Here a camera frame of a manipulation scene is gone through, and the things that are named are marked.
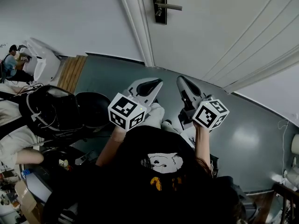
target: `gray floor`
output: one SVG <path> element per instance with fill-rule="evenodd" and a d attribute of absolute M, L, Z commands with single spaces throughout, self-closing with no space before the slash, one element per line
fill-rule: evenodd
<path fill-rule="evenodd" d="M 161 78 L 164 84 L 157 98 L 165 108 L 164 118 L 172 120 L 173 125 L 180 128 L 178 114 L 184 104 L 176 85 L 179 75 L 168 70 L 145 68 L 136 63 L 89 56 L 76 93 L 94 91 L 112 100 L 116 93 L 121 93 L 137 79 Z M 223 124 L 211 133 L 210 139 L 211 154 L 220 159 L 220 175 L 232 176 L 243 191 L 271 188 L 273 179 L 279 180 L 282 173 L 284 131 L 278 130 L 281 118 L 249 101 L 228 95 L 213 85 L 192 80 L 202 92 L 215 95 L 230 110 Z M 288 168 L 292 161 L 291 140 L 296 133 L 299 133 L 299 129 L 293 125 L 289 125 L 285 133 L 285 167 Z M 74 146 L 85 152 L 94 149 L 99 153 L 105 142 L 105 138 L 96 138 L 80 141 Z"/>

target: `door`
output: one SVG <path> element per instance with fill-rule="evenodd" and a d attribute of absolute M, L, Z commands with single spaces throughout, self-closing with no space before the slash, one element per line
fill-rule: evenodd
<path fill-rule="evenodd" d="M 226 87 L 299 45 L 299 0 L 143 0 L 155 65 Z"/>

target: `white cube with black pattern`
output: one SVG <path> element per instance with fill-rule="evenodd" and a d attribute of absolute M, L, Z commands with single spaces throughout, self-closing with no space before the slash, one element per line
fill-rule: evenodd
<path fill-rule="evenodd" d="M 129 131 L 144 121 L 146 108 L 128 97 L 117 93 L 108 106 L 109 120 Z"/>
<path fill-rule="evenodd" d="M 211 131 L 219 127 L 228 114 L 229 110 L 220 100 L 202 101 L 193 116 L 193 120 Z"/>

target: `door frame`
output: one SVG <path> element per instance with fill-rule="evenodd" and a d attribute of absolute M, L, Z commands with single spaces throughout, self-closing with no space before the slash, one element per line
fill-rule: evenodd
<path fill-rule="evenodd" d="M 146 67 L 154 67 L 150 33 L 143 0 L 121 0 Z"/>
<path fill-rule="evenodd" d="M 140 52 L 144 58 L 145 66 L 154 67 L 154 56 L 150 41 L 150 33 L 148 22 L 145 13 L 143 0 L 121 0 L 126 10 L 131 28 L 137 40 Z M 240 80 L 222 88 L 227 93 L 232 93 L 241 88 L 249 86 L 273 76 L 279 72 L 284 71 L 299 63 L 299 45 L 292 50 L 283 54 L 279 58 L 271 61 L 264 67 L 257 69 L 249 75 L 241 78 Z"/>

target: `black bag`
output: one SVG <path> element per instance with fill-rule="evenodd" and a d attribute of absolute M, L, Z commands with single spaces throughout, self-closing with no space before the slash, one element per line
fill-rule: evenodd
<path fill-rule="evenodd" d="M 4 69 L 4 61 L 5 59 L 9 56 L 10 54 L 6 55 L 6 57 L 2 60 L 0 67 L 1 67 L 1 80 L 0 83 L 4 83 L 5 79 L 6 79 L 6 73 L 5 73 L 5 69 Z"/>

